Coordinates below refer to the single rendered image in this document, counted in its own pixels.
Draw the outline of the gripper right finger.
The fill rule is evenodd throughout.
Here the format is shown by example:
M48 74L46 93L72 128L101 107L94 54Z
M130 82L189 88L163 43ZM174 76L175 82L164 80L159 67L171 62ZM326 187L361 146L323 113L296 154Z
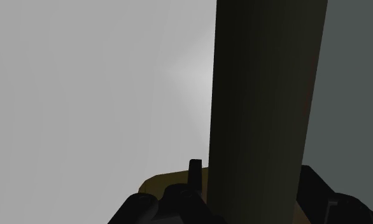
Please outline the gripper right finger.
M373 224L373 211L356 197L333 191L308 165L300 170L297 203L311 224Z

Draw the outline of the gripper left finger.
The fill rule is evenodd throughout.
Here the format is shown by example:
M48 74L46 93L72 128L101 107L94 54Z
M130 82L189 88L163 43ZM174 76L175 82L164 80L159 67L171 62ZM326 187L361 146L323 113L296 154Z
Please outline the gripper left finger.
M227 224L213 215L202 199L202 160L191 159L186 183L164 189L161 199L150 193L134 193L120 206L108 224Z

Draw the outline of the dark olive wooden board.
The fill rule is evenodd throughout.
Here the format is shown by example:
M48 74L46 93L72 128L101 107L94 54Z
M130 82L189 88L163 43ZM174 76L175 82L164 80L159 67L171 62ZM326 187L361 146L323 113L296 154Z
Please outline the dark olive wooden board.
M207 204L293 224L328 0L217 0Z

